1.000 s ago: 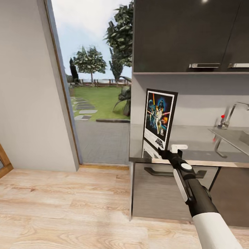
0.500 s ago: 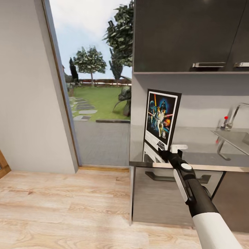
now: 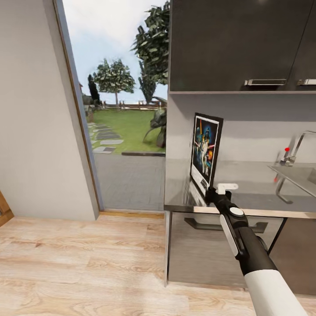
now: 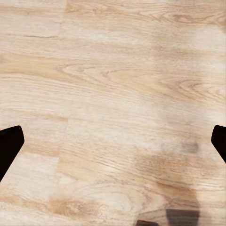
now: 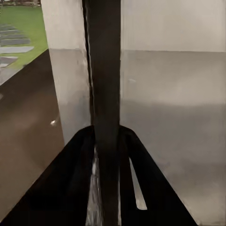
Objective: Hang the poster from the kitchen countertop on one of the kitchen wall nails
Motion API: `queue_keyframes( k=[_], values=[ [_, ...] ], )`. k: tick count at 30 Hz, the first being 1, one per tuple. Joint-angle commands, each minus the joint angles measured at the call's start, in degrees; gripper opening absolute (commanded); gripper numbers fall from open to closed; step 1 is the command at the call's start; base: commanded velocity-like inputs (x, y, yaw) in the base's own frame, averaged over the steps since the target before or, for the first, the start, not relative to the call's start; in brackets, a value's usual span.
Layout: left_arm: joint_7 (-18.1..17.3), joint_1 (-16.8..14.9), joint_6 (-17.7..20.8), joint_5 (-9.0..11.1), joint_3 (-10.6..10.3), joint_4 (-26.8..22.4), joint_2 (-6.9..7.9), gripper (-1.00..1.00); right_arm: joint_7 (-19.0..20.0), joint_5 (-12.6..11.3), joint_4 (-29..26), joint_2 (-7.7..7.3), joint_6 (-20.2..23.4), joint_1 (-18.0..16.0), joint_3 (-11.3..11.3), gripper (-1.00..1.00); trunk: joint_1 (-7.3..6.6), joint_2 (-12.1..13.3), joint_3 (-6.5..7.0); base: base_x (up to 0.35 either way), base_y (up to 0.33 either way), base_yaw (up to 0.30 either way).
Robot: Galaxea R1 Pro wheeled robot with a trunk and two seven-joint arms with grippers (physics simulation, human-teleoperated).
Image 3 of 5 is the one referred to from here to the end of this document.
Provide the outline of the poster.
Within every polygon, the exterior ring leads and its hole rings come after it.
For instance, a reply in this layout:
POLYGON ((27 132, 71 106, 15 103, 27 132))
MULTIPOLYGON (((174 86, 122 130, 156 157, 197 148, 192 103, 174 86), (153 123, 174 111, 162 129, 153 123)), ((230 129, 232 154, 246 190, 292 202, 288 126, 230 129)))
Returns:
POLYGON ((213 188, 223 118, 195 113, 190 177, 205 198, 213 188))

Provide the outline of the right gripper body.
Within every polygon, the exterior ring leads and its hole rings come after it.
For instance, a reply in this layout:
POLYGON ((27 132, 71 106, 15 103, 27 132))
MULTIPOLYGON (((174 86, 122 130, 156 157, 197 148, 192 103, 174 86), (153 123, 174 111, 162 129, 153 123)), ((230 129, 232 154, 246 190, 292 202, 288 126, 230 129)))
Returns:
POLYGON ((220 201, 222 200, 231 200, 231 192, 225 191, 225 194, 218 194, 216 191, 206 191, 205 192, 205 201, 210 204, 214 203, 216 208, 220 201))

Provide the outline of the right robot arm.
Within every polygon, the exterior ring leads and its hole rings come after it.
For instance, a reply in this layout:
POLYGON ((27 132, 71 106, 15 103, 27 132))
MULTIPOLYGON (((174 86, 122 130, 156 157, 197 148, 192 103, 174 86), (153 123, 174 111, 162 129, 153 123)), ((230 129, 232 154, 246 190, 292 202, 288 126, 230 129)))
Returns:
POLYGON ((231 203, 235 183, 219 183, 208 187, 205 201, 214 203, 232 252, 240 262, 257 316, 308 316, 268 255, 260 236, 248 225, 244 212, 231 203))

